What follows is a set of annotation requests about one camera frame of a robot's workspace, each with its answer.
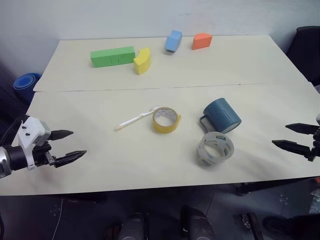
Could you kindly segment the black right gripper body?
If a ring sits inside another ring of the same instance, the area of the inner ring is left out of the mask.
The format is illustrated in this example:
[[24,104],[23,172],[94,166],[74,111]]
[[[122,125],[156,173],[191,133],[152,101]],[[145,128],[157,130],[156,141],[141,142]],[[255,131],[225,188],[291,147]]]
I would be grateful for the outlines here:
[[315,157],[320,156],[320,130],[318,129],[313,135],[313,147],[309,153],[308,161],[312,162]]

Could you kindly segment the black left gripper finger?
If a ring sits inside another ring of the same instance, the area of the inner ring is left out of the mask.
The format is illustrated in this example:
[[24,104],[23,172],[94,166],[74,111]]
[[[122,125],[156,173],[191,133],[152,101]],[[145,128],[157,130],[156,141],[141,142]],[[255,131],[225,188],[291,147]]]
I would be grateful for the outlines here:
[[77,150],[77,151],[73,151],[73,152],[67,153],[63,157],[55,158],[54,167],[55,168],[59,168],[59,167],[62,167],[64,165],[73,163],[74,161],[76,161],[77,159],[81,158],[86,153],[87,153],[86,150]]
[[70,130],[53,130],[49,136],[50,141],[56,141],[72,135],[74,132]]

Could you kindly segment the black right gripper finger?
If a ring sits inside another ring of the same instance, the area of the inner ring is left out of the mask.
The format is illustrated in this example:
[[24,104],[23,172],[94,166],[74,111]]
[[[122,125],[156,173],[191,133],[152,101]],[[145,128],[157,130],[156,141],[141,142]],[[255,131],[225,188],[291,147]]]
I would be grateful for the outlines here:
[[305,134],[305,135],[314,135],[317,130],[320,128],[319,125],[311,125],[305,123],[292,123],[285,126],[287,129],[290,129],[296,133]]
[[302,155],[308,160],[313,159],[313,155],[308,146],[300,145],[289,140],[272,140],[271,142],[282,150]]

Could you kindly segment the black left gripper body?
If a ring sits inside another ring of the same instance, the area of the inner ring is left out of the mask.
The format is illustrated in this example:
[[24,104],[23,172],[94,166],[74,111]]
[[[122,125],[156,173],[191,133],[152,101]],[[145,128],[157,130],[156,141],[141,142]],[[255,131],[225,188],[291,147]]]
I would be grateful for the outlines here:
[[52,149],[48,141],[45,141],[42,145],[35,145],[32,150],[32,156],[36,167],[43,165],[54,166],[56,164],[56,157],[50,154]]

